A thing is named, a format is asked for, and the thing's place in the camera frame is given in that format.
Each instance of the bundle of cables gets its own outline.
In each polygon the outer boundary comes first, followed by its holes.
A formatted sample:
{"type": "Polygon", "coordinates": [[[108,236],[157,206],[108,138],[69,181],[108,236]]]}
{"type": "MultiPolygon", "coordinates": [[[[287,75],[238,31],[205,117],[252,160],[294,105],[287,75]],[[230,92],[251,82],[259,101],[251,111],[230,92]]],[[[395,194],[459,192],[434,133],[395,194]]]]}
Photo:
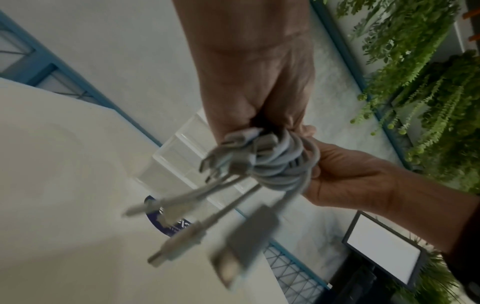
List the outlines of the bundle of cables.
{"type": "Polygon", "coordinates": [[[163,214],[159,216],[160,223],[164,226],[174,225],[198,208],[209,195],[249,176],[258,182],[216,214],[193,223],[166,241],[160,251],[148,259],[150,264],[159,266],[199,244],[210,227],[262,187],[284,191],[283,197],[271,207],[260,206],[238,226],[226,238],[226,246],[213,256],[211,261],[219,278],[226,287],[231,287],[236,278],[251,266],[280,225],[278,214],[308,187],[311,170],[319,159],[320,152],[315,144],[286,129],[268,132],[261,128],[248,128],[232,132],[202,161],[200,172],[209,170],[204,187],[177,197],[151,200],[147,204],[133,206],[125,215],[151,213],[161,208],[163,214]]]}

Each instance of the white screen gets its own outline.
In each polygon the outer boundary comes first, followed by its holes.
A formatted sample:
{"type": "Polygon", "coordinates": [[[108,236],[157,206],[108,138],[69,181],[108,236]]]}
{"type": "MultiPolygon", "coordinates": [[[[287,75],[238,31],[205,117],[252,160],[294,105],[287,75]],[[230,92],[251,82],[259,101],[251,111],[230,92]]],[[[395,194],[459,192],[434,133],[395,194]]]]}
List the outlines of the white screen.
{"type": "Polygon", "coordinates": [[[405,284],[420,255],[420,249],[362,214],[347,243],[405,284]]]}

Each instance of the metal grille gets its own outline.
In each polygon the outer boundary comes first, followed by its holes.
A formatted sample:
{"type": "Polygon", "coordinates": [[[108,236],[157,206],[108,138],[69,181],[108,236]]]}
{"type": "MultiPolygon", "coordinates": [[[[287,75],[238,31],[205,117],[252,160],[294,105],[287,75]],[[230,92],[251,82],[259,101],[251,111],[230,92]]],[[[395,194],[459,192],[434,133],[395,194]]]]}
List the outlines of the metal grille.
{"type": "Polygon", "coordinates": [[[33,51],[32,47],[0,23],[0,73],[33,51]]]}
{"type": "Polygon", "coordinates": [[[99,105],[99,102],[93,98],[92,95],[73,82],[60,70],[51,72],[36,87],[99,105]]]}
{"type": "Polygon", "coordinates": [[[324,287],[273,244],[263,251],[289,304],[313,303],[324,287]]]}

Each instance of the hand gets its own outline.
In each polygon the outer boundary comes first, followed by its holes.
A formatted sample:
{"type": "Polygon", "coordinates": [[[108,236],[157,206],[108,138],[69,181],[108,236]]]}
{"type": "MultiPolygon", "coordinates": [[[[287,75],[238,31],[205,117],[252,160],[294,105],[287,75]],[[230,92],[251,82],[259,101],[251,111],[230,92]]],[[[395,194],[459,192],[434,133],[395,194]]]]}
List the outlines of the hand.
{"type": "Polygon", "coordinates": [[[308,1],[174,3],[218,142],[250,126],[313,135],[302,125],[315,78],[308,1]]]}
{"type": "Polygon", "coordinates": [[[388,214],[397,205],[401,168],[370,154],[310,138],[320,149],[318,168],[304,196],[319,206],[388,214]]]}

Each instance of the sticker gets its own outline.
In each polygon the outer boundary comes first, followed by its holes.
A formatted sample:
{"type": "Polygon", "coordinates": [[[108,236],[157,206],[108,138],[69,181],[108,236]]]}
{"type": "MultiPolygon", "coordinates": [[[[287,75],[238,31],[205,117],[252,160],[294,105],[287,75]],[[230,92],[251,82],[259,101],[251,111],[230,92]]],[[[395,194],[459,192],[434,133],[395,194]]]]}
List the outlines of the sticker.
{"type": "MultiPolygon", "coordinates": [[[[145,198],[145,201],[143,201],[143,202],[146,204],[146,203],[148,203],[149,200],[155,200],[155,199],[149,195],[145,198]]],[[[179,220],[178,223],[175,226],[163,227],[160,224],[160,222],[157,221],[158,215],[162,214],[162,213],[163,213],[162,209],[160,209],[159,211],[149,213],[146,216],[148,217],[148,220],[155,226],[155,228],[160,230],[160,232],[162,232],[165,235],[173,236],[175,233],[179,232],[180,230],[182,230],[185,227],[190,226],[190,224],[191,224],[189,221],[187,221],[186,219],[183,218],[183,219],[179,220]]]]}

